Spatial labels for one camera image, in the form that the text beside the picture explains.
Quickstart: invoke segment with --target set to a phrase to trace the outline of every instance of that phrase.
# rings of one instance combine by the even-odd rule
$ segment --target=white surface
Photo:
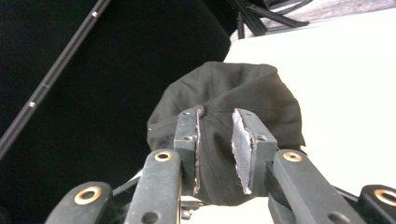
[[[305,151],[329,182],[359,195],[396,189],[396,9],[233,43],[227,63],[268,63],[300,103]],[[267,201],[201,208],[182,223],[272,223]]]

